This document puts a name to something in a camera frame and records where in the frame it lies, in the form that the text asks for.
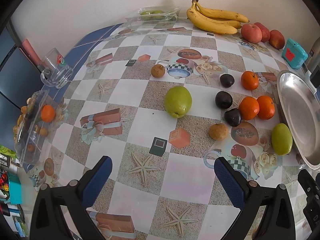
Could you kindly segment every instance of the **silver oval tray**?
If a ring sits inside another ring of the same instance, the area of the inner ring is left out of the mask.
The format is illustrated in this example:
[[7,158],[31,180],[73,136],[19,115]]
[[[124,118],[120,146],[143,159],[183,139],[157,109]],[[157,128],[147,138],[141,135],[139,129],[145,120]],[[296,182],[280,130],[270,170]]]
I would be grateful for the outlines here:
[[281,71],[277,90],[283,115],[305,163],[320,168],[320,104],[308,85],[296,74]]

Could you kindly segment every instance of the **wall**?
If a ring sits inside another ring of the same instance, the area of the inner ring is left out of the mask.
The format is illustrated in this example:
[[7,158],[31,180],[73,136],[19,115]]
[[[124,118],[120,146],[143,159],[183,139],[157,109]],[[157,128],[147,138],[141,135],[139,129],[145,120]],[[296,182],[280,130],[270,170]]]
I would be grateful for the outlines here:
[[[309,51],[320,27],[302,0],[199,0],[208,8],[232,10],[280,30]],[[24,0],[12,16],[18,35],[28,38],[39,57],[53,47],[65,55],[84,35],[124,22],[136,8],[178,5],[182,16],[191,0]]]

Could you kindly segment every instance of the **blue gripper pad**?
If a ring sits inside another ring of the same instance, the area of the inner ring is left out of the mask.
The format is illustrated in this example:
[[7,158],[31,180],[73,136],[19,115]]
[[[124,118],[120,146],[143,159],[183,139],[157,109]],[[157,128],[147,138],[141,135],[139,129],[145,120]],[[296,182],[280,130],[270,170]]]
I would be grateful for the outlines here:
[[244,191],[227,167],[221,162],[220,158],[214,161],[214,173],[218,177],[233,206],[242,210],[245,205]]
[[109,178],[112,171],[112,160],[110,157],[103,156],[92,170],[87,171],[80,183],[86,183],[82,190],[82,206],[92,207],[100,191]]

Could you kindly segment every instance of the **tangerine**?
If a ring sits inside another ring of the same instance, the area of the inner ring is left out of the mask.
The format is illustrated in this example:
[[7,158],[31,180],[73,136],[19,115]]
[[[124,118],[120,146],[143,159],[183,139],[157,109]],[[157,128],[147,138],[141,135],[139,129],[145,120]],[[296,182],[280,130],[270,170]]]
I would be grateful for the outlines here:
[[50,105],[44,105],[41,109],[41,119],[44,122],[51,122],[56,116],[54,108]]
[[245,71],[241,75],[241,84],[247,90],[255,90],[259,85],[259,80],[252,71]]
[[259,113],[259,103],[253,97],[245,97],[238,109],[243,119],[251,120]]
[[263,120],[269,120],[275,114],[275,106],[273,104],[273,99],[268,96],[261,96],[257,98],[257,102],[259,104],[259,113],[258,117]]

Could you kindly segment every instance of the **screw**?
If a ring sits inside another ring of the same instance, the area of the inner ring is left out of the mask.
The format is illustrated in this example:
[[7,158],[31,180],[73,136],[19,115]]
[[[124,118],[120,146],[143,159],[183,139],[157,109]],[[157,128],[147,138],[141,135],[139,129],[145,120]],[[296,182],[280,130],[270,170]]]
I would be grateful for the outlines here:
[[76,179],[73,179],[72,181],[69,182],[69,185],[70,185],[71,187],[74,187],[74,186],[77,185],[77,184],[78,184],[78,181],[77,181]]
[[281,183],[281,184],[279,184],[279,188],[280,188],[280,189],[286,189],[286,186],[285,186],[285,184],[282,184],[282,183]]
[[256,181],[254,181],[254,180],[250,180],[250,181],[249,181],[249,185],[250,185],[251,187],[257,187],[258,183],[257,183]]
[[41,190],[45,190],[45,189],[47,189],[47,187],[48,187],[47,184],[43,184],[43,185],[41,185],[40,189],[41,189]]

